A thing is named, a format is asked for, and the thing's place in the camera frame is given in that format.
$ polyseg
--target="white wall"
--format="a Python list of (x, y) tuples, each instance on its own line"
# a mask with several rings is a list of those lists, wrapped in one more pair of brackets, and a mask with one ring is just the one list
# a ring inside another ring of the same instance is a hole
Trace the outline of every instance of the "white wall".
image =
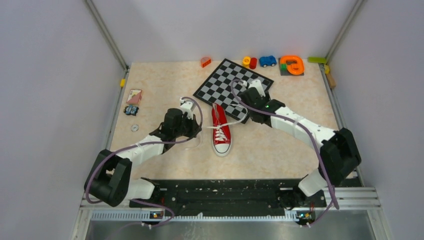
[(324, 57), (355, 0), (94, 0), (128, 62)]
[(424, 1), (368, 1), (330, 63), (394, 239), (422, 239)]
[(60, 240), (123, 71), (81, 0), (0, 3), (0, 239)]

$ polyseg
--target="cable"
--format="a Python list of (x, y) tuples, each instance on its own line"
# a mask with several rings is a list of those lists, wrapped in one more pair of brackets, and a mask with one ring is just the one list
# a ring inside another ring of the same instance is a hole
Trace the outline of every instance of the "cable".
[[(190, 101), (192, 101), (195, 105), (196, 105), (196, 107), (197, 107), (197, 109), (199, 110), (199, 113), (200, 113), (200, 124), (199, 124), (199, 130), (201, 130), (202, 129), (202, 124), (203, 124), (203, 113), (202, 113), (202, 109), (200, 108), (200, 106), (199, 106), (199, 104), (193, 99), (193, 98), (191, 98), (191, 97), (188, 97), (188, 96), (185, 96), (185, 97), (182, 97), (181, 99), (188, 99), (188, 100), (190, 100)], [(149, 144), (182, 144), (182, 143), (185, 143), (185, 142), (188, 142), (189, 140), (191, 140), (191, 139), (193, 139), (197, 134), (199, 133), (199, 131), (198, 132), (196, 132), (196, 134), (194, 134), (193, 136), (191, 136), (191, 137), (189, 137), (189, 138), (187, 138), (187, 139), (184, 139), (184, 140), (181, 140), (181, 141), (148, 141), (148, 142), (142, 142), (142, 143), (140, 143), (140, 144), (135, 144), (135, 145), (131, 145), (131, 146), (126, 146), (126, 147), (123, 147), (123, 148), (121, 148), (121, 149), (118, 149), (118, 150), (116, 150), (116, 151), (114, 151), (114, 152), (112, 152), (111, 154), (109, 154), (107, 157), (105, 157), (100, 163), (99, 163), (99, 165), (94, 169), (94, 171), (93, 171), (93, 173), (91, 174), (91, 176), (90, 176), (90, 178), (89, 178), (89, 180), (88, 180), (88, 183), (87, 183), (87, 187), (86, 187), (86, 189), (85, 189), (85, 199), (87, 200), (87, 202), (89, 202), (90, 204), (98, 204), (98, 203), (101, 203), (102, 201), (101, 200), (98, 200), (98, 201), (93, 201), (93, 200), (91, 200), (90, 199), (90, 194), (89, 194), (89, 192), (90, 192), (90, 188), (91, 188), (91, 186), (92, 186), (92, 183), (93, 183), (93, 180), (94, 180), (94, 177), (97, 175), (97, 173), (100, 171), (100, 169), (103, 167), (103, 165), (109, 160), (109, 159), (111, 159), (113, 156), (115, 156), (116, 154), (118, 154), (118, 153), (120, 153), (120, 152), (123, 152), (123, 151), (126, 151), (126, 150), (130, 150), (130, 149), (133, 149), (133, 148), (137, 148), (137, 147), (142, 147), (142, 146), (145, 146), (145, 145), (149, 145)]]
[[(246, 103), (242, 102), (242, 100), (240, 99), (240, 97), (237, 96), (236, 93), (234, 92), (234, 86), (233, 86), (234, 85), (233, 83), (238, 83), (238, 82), (241, 82), (241, 81), (242, 80), (240, 80), (240, 79), (234, 78), (231, 81), (231, 83), (229, 84), (229, 86), (231, 88), (231, 93), (234, 95), (234, 98), (241, 105), (243, 105), (244, 107), (246, 107), (249, 110), (255, 111), (255, 112), (260, 113), (260, 114), (265, 114), (265, 115), (268, 115), (268, 116), (272, 116), (272, 117), (276, 117), (276, 118), (280, 118), (280, 119), (289, 121), (291, 123), (296, 123), (295, 120), (293, 120), (293, 119), (291, 119), (289, 117), (281, 116), (281, 115), (278, 115), (278, 114), (275, 114), (275, 113), (270, 113), (270, 112), (262, 111), (262, 110), (253, 108), (253, 107), (247, 105)], [(320, 150), (318, 149), (317, 142), (315, 141), (314, 136), (312, 135), (311, 131), (309, 131), (309, 129), (305, 125), (301, 124), (300, 122), (297, 122), (297, 125), (299, 127), (301, 127), (306, 132), (306, 134), (310, 138), (310, 141), (312, 142), (313, 149), (315, 150), (316, 156), (318, 157), (319, 166), (321, 167), (322, 173), (323, 173), (324, 178), (325, 178), (325, 181), (327, 182), (328, 191), (329, 191), (330, 196), (331, 196), (331, 202), (334, 204), (334, 207), (338, 210), (340, 207), (339, 207), (339, 203), (337, 202), (336, 193), (335, 193), (335, 190), (333, 189), (332, 184), (330, 182), (330, 178), (329, 178), (329, 175), (327, 174), (327, 170), (326, 170), (326, 168), (324, 166), (323, 159), (321, 158)]]
[(319, 222), (323, 218), (324, 214), (326, 214), (332, 206), (333, 200), (330, 201), (330, 203), (327, 205), (327, 208), (315, 219), (315, 221), (309, 223), (309, 227), (312, 227), (313, 225), (317, 224), (317, 222)]
[(184, 150), (186, 150), (186, 151), (193, 150), (193, 149), (199, 147), (200, 145), (202, 145), (202, 143), (203, 143), (202, 132), (199, 132), (198, 135), (196, 136), (196, 138), (199, 139), (199, 143), (194, 147), (186, 147), (186, 148), (184, 148)]
[(124, 228), (127, 228), (127, 227), (132, 226), (132, 225), (141, 225), (141, 226), (146, 225), (146, 227), (149, 227), (149, 228), (152, 229), (152, 228), (157, 228), (157, 227), (160, 227), (160, 226), (167, 224), (169, 221), (171, 221), (171, 219), (173, 219), (175, 217), (174, 211), (172, 211), (172, 209), (169, 208), (169, 207), (162, 206), (162, 205), (159, 205), (159, 204), (150, 203), (150, 202), (146, 202), (146, 201), (140, 201), (140, 200), (137, 200), (137, 199), (131, 199), (131, 201), (133, 201), (134, 203), (137, 203), (137, 204), (142, 204), (142, 205), (147, 205), (147, 206), (150, 206), (150, 207), (165, 209), (166, 211), (170, 212), (172, 216), (170, 218), (166, 219), (165, 221), (159, 222), (156, 225), (145, 224), (144, 222), (138, 222), (138, 221), (130, 222), (130, 223), (125, 224), (125, 225), (121, 226), (120, 228), (118, 228), (118, 230), (116, 230), (112, 234), (110, 234), (105, 240), (111, 239), (113, 236), (118, 234)]

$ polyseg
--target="tabletop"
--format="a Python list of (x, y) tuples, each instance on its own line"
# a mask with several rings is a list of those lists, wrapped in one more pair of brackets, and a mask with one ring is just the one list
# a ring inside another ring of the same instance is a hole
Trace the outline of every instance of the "tabletop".
[[(205, 68), (198, 61), (133, 63), (110, 149), (115, 151), (144, 139), (163, 122), (169, 108), (179, 107), (180, 97), (193, 97), (220, 63), (212, 61)], [(274, 80), (269, 90), (272, 99), (316, 124), (338, 129), (319, 65), (304, 61), (304, 68), (303, 76), (281, 76), (277, 66), (257, 66), (253, 71)], [(131, 89), (143, 91), (136, 116), (124, 113)], [(176, 144), (135, 167), (132, 178), (287, 179), (303, 178), (318, 167), (317, 156), (309, 146), (290, 134), (251, 120), (230, 126), (231, 152), (225, 157), (217, 156), (212, 147), (212, 130), (205, 128), (212, 125), (212, 107), (197, 102), (204, 115), (202, 141), (195, 138)], [(194, 113), (199, 121), (198, 110)], [(132, 131), (133, 125), (139, 126), (137, 131)]]

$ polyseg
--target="chessboard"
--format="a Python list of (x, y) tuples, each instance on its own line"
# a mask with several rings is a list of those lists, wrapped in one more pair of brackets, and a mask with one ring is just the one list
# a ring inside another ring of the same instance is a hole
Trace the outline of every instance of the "chessboard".
[[(245, 114), (246, 110), (239, 106), (231, 104), (238, 104), (231, 93), (230, 83), (233, 79), (245, 80), (251, 83), (253, 80), (260, 80), (263, 89), (269, 90), (274, 83), (273, 80), (262, 76), (246, 67), (243, 67), (228, 59), (224, 59), (219, 66), (212, 72), (212, 74), (204, 81), (204, 83), (194, 92), (193, 96), (201, 101), (212, 106), (217, 103), (222, 106), (226, 114), (235, 120), (240, 120)], [(234, 83), (234, 92), (239, 92), (244, 87), (240, 84)], [(243, 123), (246, 123), (249, 118), (246, 117)]]

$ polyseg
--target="wooden block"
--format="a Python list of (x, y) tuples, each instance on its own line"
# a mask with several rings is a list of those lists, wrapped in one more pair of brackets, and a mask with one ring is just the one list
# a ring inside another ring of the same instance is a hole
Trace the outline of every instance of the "wooden block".
[(336, 87), (336, 80), (333, 76), (331, 76), (331, 73), (326, 74), (328, 85), (330, 86), (330, 89), (334, 89)]
[(310, 56), (307, 58), (307, 61), (310, 63), (316, 63), (316, 64), (326, 64), (327, 59), (325, 57), (316, 57), (316, 56)]

